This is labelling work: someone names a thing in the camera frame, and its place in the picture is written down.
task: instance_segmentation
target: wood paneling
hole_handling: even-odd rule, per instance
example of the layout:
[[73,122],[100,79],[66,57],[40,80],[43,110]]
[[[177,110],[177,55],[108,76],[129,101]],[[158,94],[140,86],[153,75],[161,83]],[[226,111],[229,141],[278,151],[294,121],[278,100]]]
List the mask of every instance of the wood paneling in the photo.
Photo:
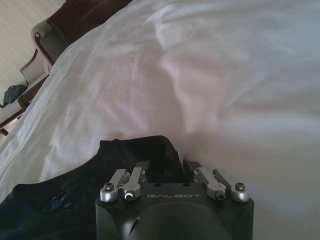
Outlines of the wood paneling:
[[71,44],[91,29],[103,24],[131,1],[68,0],[47,22]]

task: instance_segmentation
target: bed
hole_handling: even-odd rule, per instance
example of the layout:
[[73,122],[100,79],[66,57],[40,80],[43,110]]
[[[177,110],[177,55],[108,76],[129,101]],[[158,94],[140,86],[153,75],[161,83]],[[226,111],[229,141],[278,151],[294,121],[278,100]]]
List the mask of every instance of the bed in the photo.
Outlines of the bed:
[[0,201],[164,135],[255,201],[253,238],[319,239],[320,3],[133,0],[71,44],[0,146]]

